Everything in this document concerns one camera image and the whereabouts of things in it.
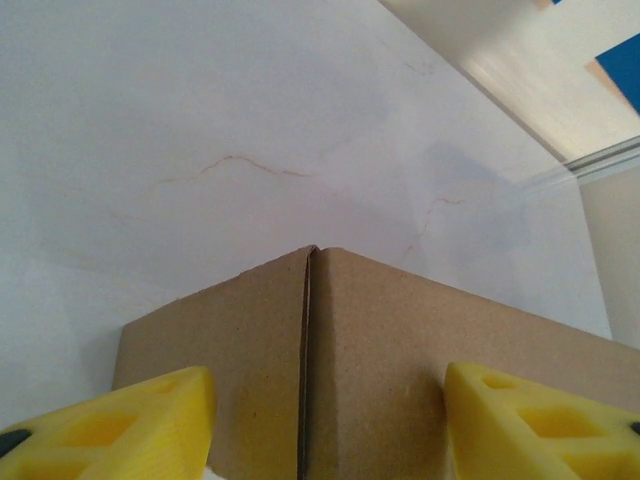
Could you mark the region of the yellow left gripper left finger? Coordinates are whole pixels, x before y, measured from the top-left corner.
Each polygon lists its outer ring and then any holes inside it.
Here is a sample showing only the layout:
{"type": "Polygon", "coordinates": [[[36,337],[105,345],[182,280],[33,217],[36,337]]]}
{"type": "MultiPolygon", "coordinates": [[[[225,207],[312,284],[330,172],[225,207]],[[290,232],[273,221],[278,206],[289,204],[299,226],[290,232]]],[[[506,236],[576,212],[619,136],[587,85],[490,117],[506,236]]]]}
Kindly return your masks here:
{"type": "Polygon", "coordinates": [[[13,424],[4,479],[200,479],[216,415],[210,371],[188,367],[13,424]]]}

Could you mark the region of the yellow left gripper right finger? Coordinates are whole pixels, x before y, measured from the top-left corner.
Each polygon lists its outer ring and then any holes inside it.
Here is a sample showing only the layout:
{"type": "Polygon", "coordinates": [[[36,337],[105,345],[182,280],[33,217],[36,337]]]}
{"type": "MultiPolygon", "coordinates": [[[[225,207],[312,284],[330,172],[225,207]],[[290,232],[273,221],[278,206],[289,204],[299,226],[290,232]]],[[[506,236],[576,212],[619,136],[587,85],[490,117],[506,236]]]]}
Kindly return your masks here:
{"type": "Polygon", "coordinates": [[[639,417],[482,365],[444,380],[459,479],[636,479],[639,417]]]}

